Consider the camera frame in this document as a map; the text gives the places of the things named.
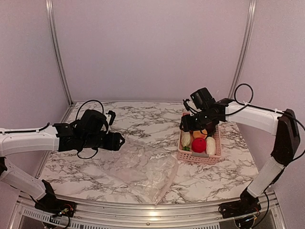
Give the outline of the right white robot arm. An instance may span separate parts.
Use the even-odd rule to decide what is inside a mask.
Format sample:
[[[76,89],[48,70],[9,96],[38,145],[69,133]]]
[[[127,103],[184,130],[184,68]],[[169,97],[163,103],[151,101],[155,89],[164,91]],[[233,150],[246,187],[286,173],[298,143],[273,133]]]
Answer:
[[[274,138],[269,158],[245,189],[248,195],[236,203],[236,210],[241,214],[252,209],[253,198],[274,184],[286,167],[298,159],[295,154],[301,143],[299,128],[304,125],[291,109],[264,108],[251,102],[239,102],[237,98],[216,101],[207,88],[192,93],[189,99],[183,100],[183,105],[189,112],[181,117],[180,130],[184,132],[201,131],[208,126],[215,128],[219,123],[235,123]]]

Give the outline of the red knitted apple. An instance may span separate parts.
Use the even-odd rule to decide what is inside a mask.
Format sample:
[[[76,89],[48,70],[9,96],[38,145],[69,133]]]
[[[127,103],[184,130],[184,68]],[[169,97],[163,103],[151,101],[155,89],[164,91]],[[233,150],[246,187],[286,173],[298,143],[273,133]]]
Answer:
[[[203,138],[196,138],[192,141],[191,149],[195,153],[203,153],[206,150],[206,141]]]

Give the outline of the pink plastic basket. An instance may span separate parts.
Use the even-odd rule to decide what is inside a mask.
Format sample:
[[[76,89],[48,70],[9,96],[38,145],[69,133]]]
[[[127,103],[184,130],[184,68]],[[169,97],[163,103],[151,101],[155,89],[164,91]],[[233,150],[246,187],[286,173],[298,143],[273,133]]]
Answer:
[[[177,158],[181,161],[198,164],[214,165],[221,158],[221,143],[219,126],[211,132],[207,130],[180,130]]]

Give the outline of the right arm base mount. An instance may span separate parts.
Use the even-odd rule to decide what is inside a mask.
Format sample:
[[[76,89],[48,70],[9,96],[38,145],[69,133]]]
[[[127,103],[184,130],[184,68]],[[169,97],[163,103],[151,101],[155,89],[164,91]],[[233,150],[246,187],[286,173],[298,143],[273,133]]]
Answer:
[[[225,202],[219,205],[218,211],[222,214],[224,219],[231,217],[238,217],[254,212],[259,212],[261,210],[261,205],[258,197],[253,197],[245,189],[241,195],[240,199],[231,202]]]

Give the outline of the clear zip top bag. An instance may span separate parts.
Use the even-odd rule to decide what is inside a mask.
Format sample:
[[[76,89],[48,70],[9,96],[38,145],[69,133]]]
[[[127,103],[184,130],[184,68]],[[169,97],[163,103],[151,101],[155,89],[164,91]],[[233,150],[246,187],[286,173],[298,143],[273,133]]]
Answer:
[[[102,171],[116,178],[145,199],[149,204],[160,203],[177,174],[178,160],[164,148],[126,139],[118,151],[100,149]]]

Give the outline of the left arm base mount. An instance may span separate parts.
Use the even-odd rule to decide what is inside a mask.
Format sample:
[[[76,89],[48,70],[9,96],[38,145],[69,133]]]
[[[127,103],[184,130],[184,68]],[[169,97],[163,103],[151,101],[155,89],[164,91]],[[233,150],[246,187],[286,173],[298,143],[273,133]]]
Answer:
[[[56,216],[66,208],[68,209],[68,216],[73,217],[76,203],[56,197],[51,184],[45,180],[42,180],[45,186],[45,195],[41,199],[33,199],[35,201],[35,208],[49,213],[53,213]]]

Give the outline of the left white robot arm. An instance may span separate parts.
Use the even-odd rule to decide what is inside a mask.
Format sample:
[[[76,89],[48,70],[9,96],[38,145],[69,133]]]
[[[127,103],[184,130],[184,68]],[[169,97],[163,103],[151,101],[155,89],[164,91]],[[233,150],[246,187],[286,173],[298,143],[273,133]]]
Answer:
[[[80,119],[72,123],[47,124],[36,129],[0,130],[0,180],[11,187],[30,195],[49,212],[60,209],[60,201],[53,188],[45,180],[40,180],[11,163],[7,156],[33,151],[80,153],[86,148],[95,152],[99,149],[118,151],[125,139],[118,132],[110,132],[109,127],[116,117],[115,112],[102,114],[87,109]]]

